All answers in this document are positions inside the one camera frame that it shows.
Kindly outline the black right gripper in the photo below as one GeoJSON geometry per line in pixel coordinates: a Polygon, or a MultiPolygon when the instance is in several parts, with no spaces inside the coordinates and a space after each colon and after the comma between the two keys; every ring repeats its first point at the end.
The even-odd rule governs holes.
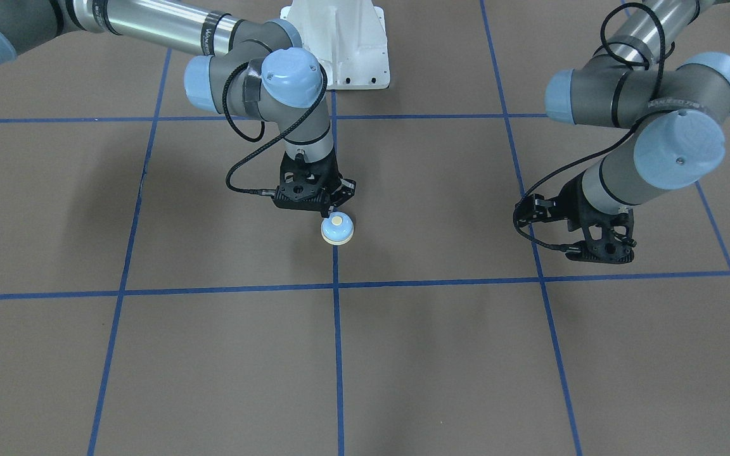
{"type": "Polygon", "coordinates": [[[333,210],[355,194],[356,181],[342,177],[334,152],[311,163],[284,154],[280,173],[282,210],[333,210]]]}

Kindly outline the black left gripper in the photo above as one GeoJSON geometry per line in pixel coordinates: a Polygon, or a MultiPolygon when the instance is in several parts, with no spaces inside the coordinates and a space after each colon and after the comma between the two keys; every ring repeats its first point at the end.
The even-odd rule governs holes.
{"type": "Polygon", "coordinates": [[[545,198],[542,194],[528,194],[515,204],[513,225],[528,226],[534,223],[568,220],[568,231],[591,227],[591,205],[584,196],[583,176],[576,176],[561,188],[556,197],[545,198]]]}

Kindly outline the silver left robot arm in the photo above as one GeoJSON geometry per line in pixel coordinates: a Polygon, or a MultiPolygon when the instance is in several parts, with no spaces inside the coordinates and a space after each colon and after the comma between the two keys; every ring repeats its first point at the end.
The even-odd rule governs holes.
{"type": "Polygon", "coordinates": [[[548,118],[579,126],[623,128],[625,136],[573,178],[558,196],[533,189],[516,205],[519,228],[567,220],[570,231],[631,227],[634,209],[698,182],[725,155],[730,115],[730,56],[697,54],[666,70],[673,42],[712,1],[631,3],[614,34],[582,68],[557,72],[545,92],[548,118]]]}

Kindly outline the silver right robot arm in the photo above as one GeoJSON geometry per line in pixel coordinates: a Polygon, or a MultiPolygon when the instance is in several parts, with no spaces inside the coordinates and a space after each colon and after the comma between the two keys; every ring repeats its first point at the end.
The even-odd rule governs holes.
{"type": "Polygon", "coordinates": [[[354,180],[337,164],[328,76],[282,18],[246,20],[180,1],[0,1],[0,72],[53,101],[99,101],[162,76],[162,58],[185,58],[179,86],[251,146],[223,184],[282,210],[329,217],[354,180]]]}

